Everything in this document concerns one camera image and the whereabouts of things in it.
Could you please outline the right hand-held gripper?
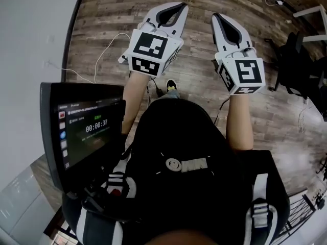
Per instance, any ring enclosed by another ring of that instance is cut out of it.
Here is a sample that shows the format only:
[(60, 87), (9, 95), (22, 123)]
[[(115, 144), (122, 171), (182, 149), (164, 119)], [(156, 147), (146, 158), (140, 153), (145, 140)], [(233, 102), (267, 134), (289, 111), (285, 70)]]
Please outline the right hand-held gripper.
[(217, 73), (228, 93), (245, 95), (258, 92), (266, 85), (264, 64), (252, 47), (249, 33), (237, 21), (220, 13), (212, 15), (211, 25), (218, 50), (215, 54)]

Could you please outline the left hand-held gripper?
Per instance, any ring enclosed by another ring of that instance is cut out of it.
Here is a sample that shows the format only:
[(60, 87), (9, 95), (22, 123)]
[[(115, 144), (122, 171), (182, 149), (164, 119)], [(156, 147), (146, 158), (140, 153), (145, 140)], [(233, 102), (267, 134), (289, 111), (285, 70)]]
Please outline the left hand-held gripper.
[(118, 62), (128, 62), (130, 71), (160, 77), (183, 46), (180, 37), (188, 11), (184, 2), (165, 3), (149, 10), (145, 22), (133, 30), (129, 47)]

